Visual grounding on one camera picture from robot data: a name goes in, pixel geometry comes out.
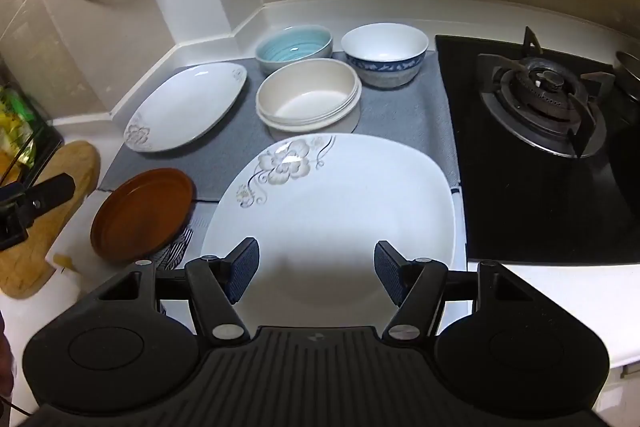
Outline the black gas stove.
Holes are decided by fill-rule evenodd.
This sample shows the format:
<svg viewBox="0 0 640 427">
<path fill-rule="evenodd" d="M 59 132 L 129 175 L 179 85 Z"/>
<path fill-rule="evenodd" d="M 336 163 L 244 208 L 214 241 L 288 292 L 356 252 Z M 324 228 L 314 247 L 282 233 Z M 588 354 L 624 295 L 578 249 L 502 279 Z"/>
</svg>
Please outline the black gas stove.
<svg viewBox="0 0 640 427">
<path fill-rule="evenodd" d="M 612 66 L 521 43 L 438 36 L 473 262 L 639 259 L 639 103 Z"/>
</svg>

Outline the teal glazed bowl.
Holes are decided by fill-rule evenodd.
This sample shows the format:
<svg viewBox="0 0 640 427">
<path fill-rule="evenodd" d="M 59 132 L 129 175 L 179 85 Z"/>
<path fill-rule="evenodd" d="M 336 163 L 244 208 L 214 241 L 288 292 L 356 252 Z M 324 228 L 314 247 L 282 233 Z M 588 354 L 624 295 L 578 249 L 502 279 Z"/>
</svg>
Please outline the teal glazed bowl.
<svg viewBox="0 0 640 427">
<path fill-rule="evenodd" d="M 262 40 L 255 50 L 260 70 L 270 75 L 276 70 L 310 58 L 330 57 L 333 36 L 329 29 L 318 25 L 284 28 Z"/>
</svg>

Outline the blue patterned white bowl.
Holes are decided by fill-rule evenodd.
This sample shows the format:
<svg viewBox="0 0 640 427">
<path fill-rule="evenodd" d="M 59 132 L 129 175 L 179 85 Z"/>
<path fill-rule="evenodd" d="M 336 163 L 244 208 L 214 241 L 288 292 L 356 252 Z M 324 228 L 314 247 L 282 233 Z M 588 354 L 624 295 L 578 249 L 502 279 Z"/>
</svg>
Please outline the blue patterned white bowl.
<svg viewBox="0 0 640 427">
<path fill-rule="evenodd" d="M 363 83 L 388 90 L 405 86 L 419 74 L 428 37 L 409 25 L 374 23 L 352 29 L 341 45 Z"/>
</svg>

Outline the oval white floral plate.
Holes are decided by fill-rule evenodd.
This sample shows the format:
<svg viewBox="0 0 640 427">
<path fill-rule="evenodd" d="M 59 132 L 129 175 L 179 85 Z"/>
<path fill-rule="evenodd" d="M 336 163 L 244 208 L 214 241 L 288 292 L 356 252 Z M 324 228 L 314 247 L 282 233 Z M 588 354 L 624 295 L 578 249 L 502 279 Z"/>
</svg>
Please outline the oval white floral plate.
<svg viewBox="0 0 640 427">
<path fill-rule="evenodd" d="M 160 153 L 201 138 L 226 116 L 246 80 L 246 68 L 235 63 L 209 63 L 178 72 L 134 112 L 124 144 L 135 152 Z"/>
</svg>

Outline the large square floral plate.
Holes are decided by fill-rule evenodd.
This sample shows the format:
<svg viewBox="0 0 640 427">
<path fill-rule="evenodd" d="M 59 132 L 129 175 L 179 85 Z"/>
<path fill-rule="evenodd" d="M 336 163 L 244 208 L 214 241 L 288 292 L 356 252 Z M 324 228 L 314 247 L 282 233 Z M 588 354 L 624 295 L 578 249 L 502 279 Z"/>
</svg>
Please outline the large square floral plate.
<svg viewBox="0 0 640 427">
<path fill-rule="evenodd" d="M 203 254 L 224 257 L 247 237 L 259 267 L 235 308 L 248 325 L 370 325 L 394 312 L 374 273 L 375 244 L 449 265 L 454 200 L 442 169 L 412 147 L 303 135 L 270 145 L 235 177 Z"/>
</svg>

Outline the grey dish mat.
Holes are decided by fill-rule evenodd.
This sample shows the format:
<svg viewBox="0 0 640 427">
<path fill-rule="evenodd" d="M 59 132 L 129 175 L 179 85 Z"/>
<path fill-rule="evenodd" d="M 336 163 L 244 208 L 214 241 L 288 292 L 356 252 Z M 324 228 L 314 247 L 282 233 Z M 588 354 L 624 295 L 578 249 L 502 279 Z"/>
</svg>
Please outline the grey dish mat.
<svg viewBox="0 0 640 427">
<path fill-rule="evenodd" d="M 239 98 L 221 121 L 200 139 L 175 150 L 139 154 L 122 146 L 100 183 L 113 191 L 146 170 L 176 168 L 190 176 L 198 200 L 219 202 L 245 165 L 273 142 L 255 113 L 255 94 L 265 76 L 252 58 L 240 58 L 247 80 Z M 437 162 L 451 186 L 460 184 L 448 98 L 438 57 L 426 54 L 410 83 L 396 90 L 365 87 L 356 131 L 420 150 Z"/>
</svg>

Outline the yellow green packages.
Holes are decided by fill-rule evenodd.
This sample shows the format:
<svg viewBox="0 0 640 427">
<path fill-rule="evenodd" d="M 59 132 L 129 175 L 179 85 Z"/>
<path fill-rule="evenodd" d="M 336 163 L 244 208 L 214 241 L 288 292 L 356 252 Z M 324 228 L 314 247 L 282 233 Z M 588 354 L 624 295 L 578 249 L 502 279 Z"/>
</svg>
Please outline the yellow green packages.
<svg viewBox="0 0 640 427">
<path fill-rule="evenodd" d="M 35 165 L 35 113 L 7 84 L 1 87 L 1 150 L 21 166 Z"/>
</svg>

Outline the brown round plate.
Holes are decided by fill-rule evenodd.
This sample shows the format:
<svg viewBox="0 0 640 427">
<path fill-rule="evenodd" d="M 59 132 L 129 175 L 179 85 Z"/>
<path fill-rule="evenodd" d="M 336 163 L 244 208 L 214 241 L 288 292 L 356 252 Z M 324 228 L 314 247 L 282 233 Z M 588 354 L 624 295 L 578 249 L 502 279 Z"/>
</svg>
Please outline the brown round plate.
<svg viewBox="0 0 640 427">
<path fill-rule="evenodd" d="M 134 176 L 115 190 L 96 213 L 91 246 L 103 260 L 131 262 L 169 244 L 191 213 L 194 185 L 175 168 Z"/>
</svg>

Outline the cream bowls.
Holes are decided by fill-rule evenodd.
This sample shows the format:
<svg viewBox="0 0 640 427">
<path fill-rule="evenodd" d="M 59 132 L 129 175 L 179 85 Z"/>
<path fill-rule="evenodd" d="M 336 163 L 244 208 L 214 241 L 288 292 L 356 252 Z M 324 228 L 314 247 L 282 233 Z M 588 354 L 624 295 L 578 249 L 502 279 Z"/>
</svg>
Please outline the cream bowls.
<svg viewBox="0 0 640 427">
<path fill-rule="evenodd" d="M 354 129 L 362 83 L 355 69 L 334 58 L 286 65 L 269 75 L 255 96 L 257 116 L 285 134 Z"/>
</svg>

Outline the wooden cutting board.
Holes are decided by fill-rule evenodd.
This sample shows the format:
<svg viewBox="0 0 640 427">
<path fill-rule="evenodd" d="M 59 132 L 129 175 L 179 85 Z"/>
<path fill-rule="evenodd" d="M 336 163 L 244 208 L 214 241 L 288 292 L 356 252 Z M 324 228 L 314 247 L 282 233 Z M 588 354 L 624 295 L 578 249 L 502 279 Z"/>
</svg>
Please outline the wooden cutting board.
<svg viewBox="0 0 640 427">
<path fill-rule="evenodd" d="M 85 198 L 96 189 L 100 174 L 100 154 L 87 141 L 65 144 L 43 168 L 36 182 L 67 173 L 75 182 L 73 198 L 62 206 L 35 220 L 28 230 L 28 239 L 1 254 L 1 291 L 15 299 L 35 295 L 54 272 L 46 260 L 47 253 L 58 234 L 70 221 Z"/>
</svg>

